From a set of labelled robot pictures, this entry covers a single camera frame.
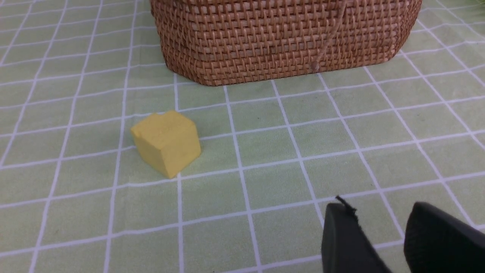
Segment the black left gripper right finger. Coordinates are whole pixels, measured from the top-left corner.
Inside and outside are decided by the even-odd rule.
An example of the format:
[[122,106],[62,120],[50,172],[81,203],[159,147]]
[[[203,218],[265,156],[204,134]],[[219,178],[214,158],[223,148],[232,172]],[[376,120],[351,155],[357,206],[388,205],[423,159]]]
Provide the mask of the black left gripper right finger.
[[413,273],[483,273],[485,235],[427,202],[416,202],[405,230]]

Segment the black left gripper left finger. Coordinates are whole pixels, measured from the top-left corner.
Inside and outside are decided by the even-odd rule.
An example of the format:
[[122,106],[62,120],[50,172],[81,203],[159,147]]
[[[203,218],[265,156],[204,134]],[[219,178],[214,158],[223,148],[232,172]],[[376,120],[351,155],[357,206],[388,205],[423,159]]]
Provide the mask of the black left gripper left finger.
[[356,209],[342,197],[329,203],[321,243],[324,273],[390,273],[359,225]]

